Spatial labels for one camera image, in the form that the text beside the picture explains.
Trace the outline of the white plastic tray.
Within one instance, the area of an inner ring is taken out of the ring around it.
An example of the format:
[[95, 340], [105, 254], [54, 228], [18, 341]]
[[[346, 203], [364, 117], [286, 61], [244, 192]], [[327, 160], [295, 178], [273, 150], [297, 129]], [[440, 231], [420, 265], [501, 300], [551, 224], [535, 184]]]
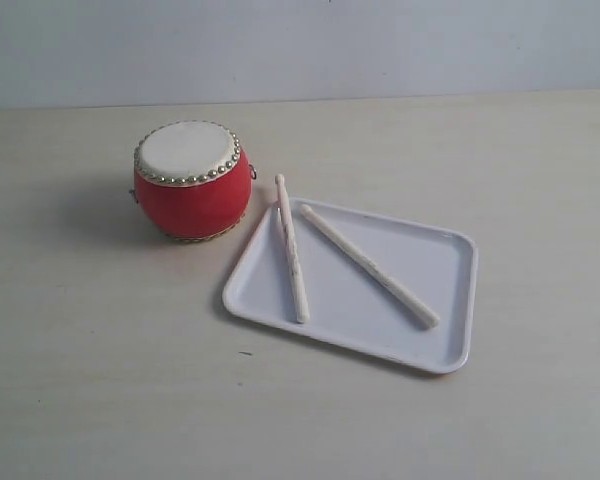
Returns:
[[[452, 230], [293, 197], [299, 260], [310, 317], [296, 320], [279, 208], [272, 204], [223, 291], [237, 317], [432, 374], [461, 368], [469, 355], [478, 250]], [[432, 329], [301, 215], [310, 206], [411, 290], [440, 318]]]

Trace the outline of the small red drum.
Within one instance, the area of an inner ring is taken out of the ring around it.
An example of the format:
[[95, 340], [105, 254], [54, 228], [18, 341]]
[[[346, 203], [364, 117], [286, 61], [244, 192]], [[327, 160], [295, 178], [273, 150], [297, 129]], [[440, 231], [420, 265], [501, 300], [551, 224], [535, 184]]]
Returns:
[[162, 125], [135, 147], [132, 194], [163, 234], [218, 237], [243, 218], [257, 173], [239, 137], [207, 120]]

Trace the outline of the white drumstick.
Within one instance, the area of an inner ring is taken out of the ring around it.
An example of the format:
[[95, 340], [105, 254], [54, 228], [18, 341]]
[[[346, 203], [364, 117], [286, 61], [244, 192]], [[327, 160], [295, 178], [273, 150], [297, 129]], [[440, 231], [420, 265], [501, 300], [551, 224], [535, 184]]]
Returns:
[[346, 238], [325, 218], [317, 214], [308, 204], [300, 206], [300, 213], [347, 257], [410, 310], [419, 319], [424, 328], [433, 329], [439, 325], [441, 321], [440, 316], [431, 307], [383, 270], [375, 260]]
[[290, 199], [285, 185], [285, 178], [282, 174], [277, 174], [275, 176], [275, 184], [277, 189], [279, 215], [283, 229], [291, 288], [295, 304], [296, 321], [300, 324], [304, 324], [310, 318], [309, 304], [299, 261]]

